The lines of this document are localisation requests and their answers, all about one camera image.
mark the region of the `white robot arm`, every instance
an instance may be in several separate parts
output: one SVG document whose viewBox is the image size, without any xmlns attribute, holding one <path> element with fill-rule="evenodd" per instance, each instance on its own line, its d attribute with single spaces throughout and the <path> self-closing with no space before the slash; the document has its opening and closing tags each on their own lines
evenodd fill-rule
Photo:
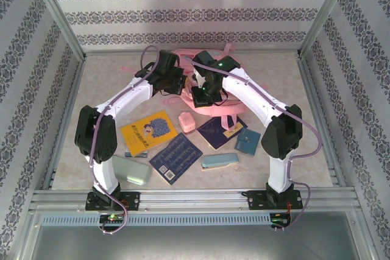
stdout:
<svg viewBox="0 0 390 260">
<path fill-rule="evenodd" d="M 80 112 L 75 143 L 89 161 L 96 120 L 104 112 L 104 109 L 110 105 L 101 119 L 100 129 L 97 133 L 93 173 L 98 181 L 94 182 L 94 192 L 97 192 L 98 195 L 100 193 L 100 198 L 106 200 L 111 207 L 113 202 L 104 195 L 104 191 L 109 194 L 120 191 L 112 165 L 112 155 L 117 146 L 115 121 L 119 121 L 123 115 L 128 115 L 140 103 L 150 99 L 156 92 L 165 90 L 169 93 L 180 94 L 184 86 L 186 77 L 183 76 L 182 69 L 173 67 L 175 62 L 178 61 L 178 56 L 164 51 L 165 55 L 161 58 L 161 52 L 161 65 L 154 66 L 155 74 L 141 81 L 148 68 L 151 67 L 151 65 L 148 65 L 139 71 L 136 77 L 117 95 L 95 108 L 85 106 Z M 292 184 L 288 178 L 288 161 L 297 148 L 299 139 L 302 137 L 302 124 L 293 121 L 278 108 L 291 111 L 291 113 L 301 118 L 300 109 L 295 105 L 287 107 L 284 103 L 279 102 L 268 94 L 231 57 L 225 57 L 220 61 L 216 61 L 206 51 L 203 51 L 203 55 L 199 54 L 197 57 L 194 58 L 196 73 L 194 76 L 198 77 L 198 81 L 203 84 L 201 88 L 193 88 L 192 94 L 195 107 L 206 107 L 213 104 L 213 99 L 218 100 L 218 95 L 220 95 L 219 92 L 222 88 L 239 98 L 257 115 L 267 128 L 261 141 L 265 151 L 270 154 L 270 176 L 267 190 L 278 196 L 292 189 Z M 197 68 L 196 64 L 208 66 L 209 69 Z M 212 68 L 229 72 L 234 74 L 235 77 L 228 74 L 215 73 Z"/>
</svg>

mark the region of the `pink box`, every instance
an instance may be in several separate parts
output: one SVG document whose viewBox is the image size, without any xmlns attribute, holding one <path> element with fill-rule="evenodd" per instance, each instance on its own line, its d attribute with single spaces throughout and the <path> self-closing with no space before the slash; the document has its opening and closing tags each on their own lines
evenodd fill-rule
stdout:
<svg viewBox="0 0 390 260">
<path fill-rule="evenodd" d="M 195 120 L 190 112 L 183 112 L 180 114 L 179 123 L 184 133 L 188 133 L 196 129 Z"/>
</svg>

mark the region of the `small blue notebook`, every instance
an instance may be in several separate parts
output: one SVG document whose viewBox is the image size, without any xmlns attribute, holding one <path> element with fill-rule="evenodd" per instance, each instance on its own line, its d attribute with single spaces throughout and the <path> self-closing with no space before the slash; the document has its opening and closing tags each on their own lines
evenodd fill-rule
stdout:
<svg viewBox="0 0 390 260">
<path fill-rule="evenodd" d="M 229 127 L 233 127 L 232 117 L 228 116 L 227 123 Z M 240 131 L 246 127 L 247 125 L 244 121 L 237 117 L 235 129 L 233 131 L 228 131 L 222 127 L 221 117 L 214 117 L 200 126 L 197 131 L 214 150 L 218 150 L 233 139 L 233 137 L 236 137 Z"/>
<path fill-rule="evenodd" d="M 181 133 L 149 162 L 172 185 L 202 155 L 203 152 Z"/>
<path fill-rule="evenodd" d="M 234 148 L 248 155 L 255 155 L 259 140 L 260 133 L 244 128 L 237 136 L 237 143 Z"/>
</svg>

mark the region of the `marble surface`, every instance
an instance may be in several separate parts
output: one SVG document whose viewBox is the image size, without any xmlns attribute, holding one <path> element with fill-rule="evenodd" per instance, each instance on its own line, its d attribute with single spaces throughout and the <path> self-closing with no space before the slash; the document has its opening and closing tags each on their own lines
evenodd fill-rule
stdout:
<svg viewBox="0 0 390 260">
<path fill-rule="evenodd" d="M 233 55 L 240 62 L 251 78 L 261 85 L 266 85 L 268 91 L 278 100 L 287 105 L 297 104 L 303 113 L 303 118 L 314 125 L 314 119 L 300 78 L 299 69 L 293 53 L 264 53 L 264 54 L 236 54 Z M 153 55 L 146 56 L 146 62 L 152 61 Z M 84 105 L 92 107 L 103 103 L 119 90 L 125 87 L 133 78 L 131 73 L 120 70 L 122 66 L 138 69 L 139 55 L 88 57 L 83 72 L 76 103 L 73 108 L 71 121 L 66 134 L 60 161 L 55 175 L 53 189 L 91 189 L 92 179 L 85 158 L 74 145 L 79 111 Z M 129 113 L 128 117 L 120 121 L 121 127 L 130 122 L 148 116 L 160 110 L 166 110 L 178 132 L 181 132 L 178 116 L 183 111 L 189 111 L 188 106 L 180 101 L 177 104 L 164 106 L 163 101 L 170 97 L 157 94 Z M 210 117 L 193 113 L 197 126 L 202 125 Z M 261 134 L 265 129 L 257 117 L 248 111 L 240 118 L 252 130 Z M 117 130 L 118 148 L 116 154 L 124 156 L 125 144 L 121 132 Z M 236 152 L 236 139 L 231 140 L 224 147 L 215 152 L 198 134 L 192 132 L 188 136 L 204 155 Z M 136 158 L 139 162 L 149 164 L 148 161 L 167 144 L 163 144 L 149 151 L 148 158 Z M 297 153 L 308 153 L 317 146 L 315 136 L 303 128 L 303 138 Z M 168 184 L 156 170 L 152 168 L 149 182 L 138 186 L 126 181 L 121 182 L 123 189 L 217 189 L 217 188 L 263 188 L 269 176 L 269 157 L 259 143 L 254 157 L 238 152 L 239 164 L 236 166 L 202 172 L 200 160 L 197 160 L 172 186 Z M 295 160 L 291 170 L 295 181 L 308 183 L 310 186 L 332 186 L 324 154 L 319 152 L 309 159 Z"/>
</svg>

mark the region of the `pink bag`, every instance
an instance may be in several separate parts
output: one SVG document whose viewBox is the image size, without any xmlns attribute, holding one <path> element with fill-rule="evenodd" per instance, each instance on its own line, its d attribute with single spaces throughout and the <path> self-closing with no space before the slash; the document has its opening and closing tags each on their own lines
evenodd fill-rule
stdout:
<svg viewBox="0 0 390 260">
<path fill-rule="evenodd" d="M 231 44 L 227 44 L 225 46 L 225 49 L 223 51 L 220 50 L 207 50 L 214 59 L 221 59 L 229 54 L 229 50 L 231 49 Z M 180 67 L 184 69 L 184 74 L 188 76 L 186 87 L 183 89 L 182 94 L 180 97 L 172 97 L 170 99 L 166 99 L 164 101 L 164 104 L 174 104 L 177 102 L 177 99 L 181 98 L 193 111 L 202 114 L 202 115 L 208 115 L 211 117 L 221 117 L 221 124 L 222 127 L 226 130 L 233 130 L 234 126 L 232 128 L 229 128 L 227 123 L 227 116 L 231 116 L 233 118 L 234 125 L 237 121 L 237 114 L 243 113 L 248 110 L 248 108 L 235 96 L 232 94 L 229 94 L 228 99 L 226 102 L 223 103 L 223 105 L 217 106 L 212 105 L 210 107 L 200 107 L 195 108 L 193 103 L 193 97 L 191 95 L 191 87 L 197 86 L 197 83 L 195 80 L 191 78 L 191 76 L 194 74 L 194 66 L 186 61 L 184 57 L 190 57 L 191 59 L 195 57 L 196 54 L 202 52 L 203 49 L 178 49 L 174 50 L 173 53 L 177 54 L 180 57 Z M 225 100 L 226 96 L 221 93 L 222 99 Z"/>
</svg>

